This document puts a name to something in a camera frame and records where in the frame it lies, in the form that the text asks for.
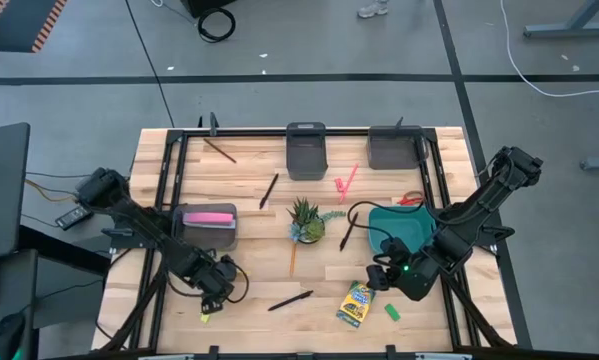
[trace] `floor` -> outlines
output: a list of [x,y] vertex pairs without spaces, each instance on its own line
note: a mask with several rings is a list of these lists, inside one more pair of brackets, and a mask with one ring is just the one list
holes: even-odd
[[[432,0],[393,0],[388,16],[370,20],[355,15],[364,0],[239,0],[226,7],[237,18],[237,31],[220,44],[202,42],[195,20],[155,8],[149,0],[129,2],[164,77],[176,126],[196,126],[210,111],[223,127],[306,120],[329,126],[392,124],[403,116],[408,124],[465,126],[475,158],[483,149],[488,160],[502,145],[542,158],[539,184],[515,193],[501,211],[504,224],[517,230],[508,247],[532,345],[599,353],[599,173],[578,167],[586,156],[599,156],[599,95],[554,99],[518,82],[468,82],[471,116],[452,82]],[[185,15],[179,1],[165,2]],[[547,91],[599,88],[599,82],[577,77],[599,74],[599,39],[521,35],[526,24],[565,21],[581,3],[506,1],[512,52],[522,71],[571,75],[564,79],[573,82],[538,84]],[[514,74],[498,1],[442,4],[464,75]],[[213,18],[206,25],[210,32],[226,26]],[[284,82],[278,74],[294,77]],[[369,76],[320,81],[311,74]],[[381,81],[385,78],[376,74],[445,80]],[[71,0],[40,53],[0,53],[5,84],[0,85],[0,125],[32,125],[29,171],[82,174],[103,166],[127,173],[140,129],[170,125],[151,78],[123,0]],[[62,189],[76,184],[37,180]],[[68,210],[69,205],[45,202],[26,189],[25,214],[52,221]],[[62,232],[23,221],[68,242],[95,237],[111,224],[95,218]],[[106,248],[97,241],[105,242],[99,238],[84,246]],[[50,269],[47,282],[80,282],[57,273]],[[44,329],[42,358],[89,349],[100,289],[63,296],[64,304],[80,311],[74,323]]]

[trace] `wooden table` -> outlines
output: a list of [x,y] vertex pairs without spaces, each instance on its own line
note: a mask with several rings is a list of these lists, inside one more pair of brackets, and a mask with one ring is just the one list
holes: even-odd
[[[462,201],[476,184],[468,149],[459,127],[436,128],[441,158],[452,201]],[[166,129],[146,129],[141,133],[130,179],[131,195],[142,206],[154,205]],[[359,329],[335,317],[350,283],[367,281],[365,267],[371,264],[367,232],[355,228],[343,252],[339,243],[348,228],[345,219],[332,220],[326,236],[315,245],[299,245],[294,276],[289,275],[292,241],[290,215],[297,197],[307,197],[320,212],[347,210],[359,200],[383,205],[395,204],[411,190],[422,190],[419,169],[375,171],[368,167],[366,138],[328,137],[329,169],[322,181],[297,182],[288,177],[283,137],[216,138],[213,142],[237,160],[231,163],[205,144],[202,138],[188,143],[180,203],[233,203],[237,206],[238,246],[230,252],[248,273],[251,284],[247,298],[239,304],[225,303],[224,310],[212,314],[208,323],[200,320],[200,300],[184,298],[168,289],[165,296],[158,353],[207,353],[218,345],[222,353],[294,352],[383,352],[387,344],[397,351],[444,351],[451,349],[440,282],[422,301],[409,300],[400,291],[378,293],[370,314]],[[171,159],[174,173],[178,144]],[[432,159],[428,159],[430,168]],[[359,170],[344,204],[334,179],[348,178],[355,163]],[[279,180],[264,208],[259,210],[272,177]],[[165,199],[170,199],[170,176]],[[437,179],[432,187],[440,205]],[[359,222],[366,223],[369,207],[361,207]],[[99,323],[114,333],[134,306],[143,264],[143,250],[135,249],[111,270],[101,305]],[[495,258],[475,249],[466,264],[472,298],[499,333],[514,342],[514,332]],[[174,281],[179,289],[190,290]],[[271,305],[314,290],[312,297],[273,312]],[[244,291],[238,276],[233,297]],[[392,304],[401,315],[394,322],[384,310]],[[468,344],[463,310],[455,299],[462,341]],[[141,344],[147,344],[152,310],[144,318]],[[107,339],[99,332],[93,347]]]

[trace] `black metal frame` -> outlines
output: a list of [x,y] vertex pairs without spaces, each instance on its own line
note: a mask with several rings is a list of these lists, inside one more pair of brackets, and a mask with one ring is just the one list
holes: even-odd
[[[285,136],[286,130],[285,128],[264,128],[264,129],[216,129],[216,136],[218,137],[237,137],[237,136],[252,136],[252,137],[269,137],[269,136]],[[429,152],[432,154],[433,163],[435,167],[435,174],[438,179],[439,185],[439,193],[441,195],[441,201],[443,206],[447,206],[450,204],[450,194],[448,191],[445,172],[443,170],[443,165],[441,163],[441,154],[439,151],[439,145],[437,143],[437,133],[434,128],[424,128],[423,130],[424,137],[429,148]],[[326,130],[326,136],[367,136],[368,128],[329,128]],[[164,196],[166,192],[166,184],[169,176],[169,166],[172,158],[172,151],[174,148],[174,144],[176,142],[180,143],[179,146],[179,156],[177,159],[177,167],[175,170],[175,180],[174,180],[174,188],[172,191],[172,199],[169,205],[169,210],[172,211],[179,204],[179,198],[181,196],[181,186],[183,173],[185,168],[185,161],[188,149],[188,141],[190,138],[194,137],[209,137],[211,136],[211,131],[209,129],[191,129],[191,130],[182,130],[182,129],[172,129],[168,130],[166,135],[166,143],[164,146],[164,154],[161,162],[161,170],[159,174],[159,182],[157,186],[157,193],[155,196],[155,207],[159,210],[163,211],[164,206]],[[430,181],[430,171],[428,169],[428,164],[426,161],[422,161],[420,165],[421,170],[421,181],[424,187],[424,194],[426,201],[430,201],[431,205],[434,206],[434,197],[432,184]],[[152,273],[152,265],[154,259],[154,249],[147,250],[146,258],[144,260],[144,267],[142,273],[142,281],[140,284],[139,292],[142,294],[145,292],[145,289],[148,285],[148,280],[150,279],[150,274]],[[466,291],[468,296],[470,296],[468,289],[467,277],[465,274],[465,270],[462,268],[458,275],[457,280],[461,287]],[[159,341],[159,333],[161,328],[161,315],[163,312],[163,305],[165,299],[165,286],[162,286],[158,289],[155,305],[153,309],[153,318],[152,324],[150,328],[150,337],[148,348],[157,351],[157,345]],[[448,322],[448,330],[449,336],[451,340],[451,344],[453,349],[457,349],[462,346],[461,335],[459,332],[459,325],[457,322],[457,314],[454,306],[454,300],[452,297],[452,292],[449,286],[442,281],[442,294],[444,299],[444,308],[446,310],[447,322]],[[479,333],[475,323],[472,318],[468,315],[467,312],[464,313],[467,321],[468,334],[470,338],[470,345],[473,347],[481,346],[479,340]],[[139,323],[133,332],[132,339],[136,338],[136,342],[131,342],[130,349],[136,349],[138,346],[138,341],[141,333],[141,323]],[[412,358],[414,353],[397,353],[394,351],[394,347],[392,345],[387,345],[387,353],[388,358]],[[288,356],[297,356],[297,354],[230,354],[230,356],[236,356],[239,358],[262,358],[263,357],[284,357]],[[202,358],[204,354],[195,354],[195,357]],[[386,353],[353,353],[353,354],[319,354],[319,357],[330,357],[333,358],[341,358],[342,356],[349,359],[385,359]]]

